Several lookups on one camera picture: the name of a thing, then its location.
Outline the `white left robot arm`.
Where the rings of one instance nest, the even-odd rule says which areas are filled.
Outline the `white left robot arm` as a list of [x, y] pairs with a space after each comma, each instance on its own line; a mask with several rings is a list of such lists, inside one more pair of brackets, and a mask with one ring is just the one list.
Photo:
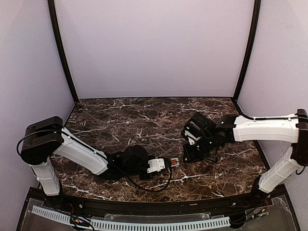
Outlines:
[[120, 180], [126, 176], [147, 180], [160, 170], [158, 160], [140, 145], [129, 146], [114, 154], [104, 153], [75, 137], [58, 116], [29, 125], [16, 150], [21, 159], [30, 165], [47, 196], [57, 196], [61, 191], [50, 160], [54, 154], [69, 159], [104, 180]]

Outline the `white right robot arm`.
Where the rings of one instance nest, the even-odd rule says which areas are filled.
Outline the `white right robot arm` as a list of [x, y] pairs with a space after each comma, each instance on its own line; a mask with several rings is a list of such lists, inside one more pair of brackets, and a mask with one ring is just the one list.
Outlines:
[[186, 140], [183, 162], [193, 163], [211, 156], [227, 143], [244, 141], [283, 141], [290, 143], [282, 158], [257, 180], [254, 193], [269, 194], [294, 172], [308, 165], [308, 114], [277, 117], [224, 115], [218, 122], [196, 112], [181, 132]]

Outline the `orange battery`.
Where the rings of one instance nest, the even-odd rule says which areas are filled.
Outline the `orange battery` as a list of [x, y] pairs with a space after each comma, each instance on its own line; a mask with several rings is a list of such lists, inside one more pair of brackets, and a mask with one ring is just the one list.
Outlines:
[[177, 160], [170, 160], [170, 165], [172, 167], [175, 167], [175, 166], [179, 166], [180, 164], [179, 164], [179, 162]]

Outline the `white remote control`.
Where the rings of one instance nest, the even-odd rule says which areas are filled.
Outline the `white remote control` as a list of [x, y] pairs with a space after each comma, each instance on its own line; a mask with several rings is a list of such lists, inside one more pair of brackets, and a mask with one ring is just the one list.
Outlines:
[[180, 161], [178, 158], [171, 158], [167, 160], [167, 164], [169, 167], [178, 167], [180, 165]]

